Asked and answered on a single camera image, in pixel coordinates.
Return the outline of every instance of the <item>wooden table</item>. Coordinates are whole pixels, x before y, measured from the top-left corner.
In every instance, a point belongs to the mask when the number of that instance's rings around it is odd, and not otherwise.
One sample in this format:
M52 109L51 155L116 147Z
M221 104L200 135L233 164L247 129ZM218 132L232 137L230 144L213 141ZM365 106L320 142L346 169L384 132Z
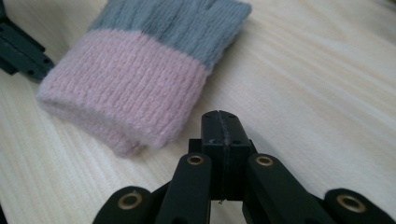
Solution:
M105 0L6 0L56 63ZM387 0L249 0L253 12L208 79L176 142L121 159L37 106L38 84L0 72L0 202L9 223L90 223L117 189L173 175L200 117L237 115L260 152L316 196L353 189L396 218L396 5ZM212 203L212 223L243 223Z

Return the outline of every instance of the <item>glove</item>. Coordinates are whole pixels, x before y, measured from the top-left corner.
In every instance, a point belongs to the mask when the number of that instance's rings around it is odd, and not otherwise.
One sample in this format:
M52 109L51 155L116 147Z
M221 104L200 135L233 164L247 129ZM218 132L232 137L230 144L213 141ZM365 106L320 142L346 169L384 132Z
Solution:
M163 147L250 11L234 0L109 0L37 100L119 156Z

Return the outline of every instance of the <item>ribbed knit cuff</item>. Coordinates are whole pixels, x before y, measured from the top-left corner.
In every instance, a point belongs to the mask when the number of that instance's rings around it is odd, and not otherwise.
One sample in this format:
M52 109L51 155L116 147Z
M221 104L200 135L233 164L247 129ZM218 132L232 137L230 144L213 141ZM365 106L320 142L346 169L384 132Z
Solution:
M207 73L200 61L141 32L91 30L50 71L37 99L125 154L134 139L151 147L174 140Z

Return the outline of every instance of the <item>metal ring insert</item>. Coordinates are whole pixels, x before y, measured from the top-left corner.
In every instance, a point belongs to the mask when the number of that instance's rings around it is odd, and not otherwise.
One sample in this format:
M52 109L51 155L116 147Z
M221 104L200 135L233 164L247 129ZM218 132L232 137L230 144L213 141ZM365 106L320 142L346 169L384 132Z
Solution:
M129 197L134 197L135 201L133 203L125 202L125 200ZM123 210L133 209L133 208L136 208L137 206L139 206L139 204L141 204L142 201L143 201L143 197L139 192L134 191L132 193L127 193L127 194L122 195L122 197L120 197L119 208L123 209Z
M363 213L366 211L366 206L360 200L346 194L340 194L337 196L337 202L340 203L343 207L347 210L356 212L356 213Z
M260 157L256 158L256 162L263 166L270 166L270 165L274 164L273 160L266 156L260 156Z
M190 156L187 158L187 162L191 165L199 165L204 163L204 158L202 156Z

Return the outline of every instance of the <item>black plastic part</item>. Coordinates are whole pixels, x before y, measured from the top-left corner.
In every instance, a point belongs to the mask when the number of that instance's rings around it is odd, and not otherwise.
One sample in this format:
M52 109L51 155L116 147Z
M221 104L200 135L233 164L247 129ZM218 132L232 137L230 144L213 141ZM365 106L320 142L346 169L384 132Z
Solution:
M0 68L10 75L22 72L43 79L53 67L44 47L7 18L0 0Z
M247 163L247 181L271 223L335 223L275 157L252 155Z
M324 203L338 223L394 224L392 218L359 193L349 189L332 189L326 193Z
M245 168L254 152L239 118L224 111L202 116L202 152L213 161L212 200L242 201Z
M156 224L204 224L210 219L210 170L202 153L183 156L163 198Z
M246 186L245 198L242 204L242 212L247 224L271 223L250 185Z
M202 139L190 139L189 154L180 159L169 184L151 194L142 189L146 204L128 214L117 208L116 200L141 188L122 189L94 223L207 224L210 200L227 199L243 202L247 224L395 224L351 190L331 190L325 201L309 194L277 158L257 154L235 115L212 111L203 115L202 125ZM366 211L351 214L337 201L340 194L356 198Z
M141 203L131 209L122 209L119 207L119 201L122 196L129 193L138 193L142 197ZM150 193L146 189L138 187L127 187L115 192L108 199L106 204L99 211L94 220L94 224L108 224L108 223L146 223L148 212L151 204Z
M4 215L3 208L0 205L0 224L7 224L6 216Z

